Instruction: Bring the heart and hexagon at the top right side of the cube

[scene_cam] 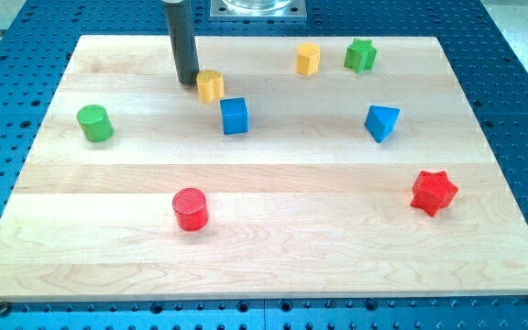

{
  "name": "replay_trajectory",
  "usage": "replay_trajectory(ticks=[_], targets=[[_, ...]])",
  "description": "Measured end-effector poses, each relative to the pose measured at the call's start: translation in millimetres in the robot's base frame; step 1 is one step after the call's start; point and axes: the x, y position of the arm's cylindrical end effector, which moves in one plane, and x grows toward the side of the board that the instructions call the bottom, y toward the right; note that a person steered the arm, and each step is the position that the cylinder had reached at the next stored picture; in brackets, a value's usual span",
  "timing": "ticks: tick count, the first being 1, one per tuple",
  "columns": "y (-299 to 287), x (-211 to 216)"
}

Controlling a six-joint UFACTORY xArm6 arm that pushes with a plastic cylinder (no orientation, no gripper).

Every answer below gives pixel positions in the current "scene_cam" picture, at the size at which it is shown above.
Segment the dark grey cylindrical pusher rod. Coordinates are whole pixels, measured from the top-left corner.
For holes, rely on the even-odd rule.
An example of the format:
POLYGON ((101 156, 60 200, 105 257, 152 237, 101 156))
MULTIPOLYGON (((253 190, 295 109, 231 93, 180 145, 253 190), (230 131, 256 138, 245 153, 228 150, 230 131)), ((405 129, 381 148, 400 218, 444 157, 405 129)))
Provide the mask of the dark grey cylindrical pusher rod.
POLYGON ((163 0, 163 4, 178 80, 183 85, 196 85, 199 62, 191 2, 189 0, 163 0))

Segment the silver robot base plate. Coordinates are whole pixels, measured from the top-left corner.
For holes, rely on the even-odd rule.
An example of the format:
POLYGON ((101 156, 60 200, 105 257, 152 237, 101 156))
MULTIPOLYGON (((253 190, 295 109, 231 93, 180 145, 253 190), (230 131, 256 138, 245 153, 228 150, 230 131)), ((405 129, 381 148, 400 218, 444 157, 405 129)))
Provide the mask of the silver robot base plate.
POLYGON ((306 18, 305 0, 211 0, 213 19, 306 18))

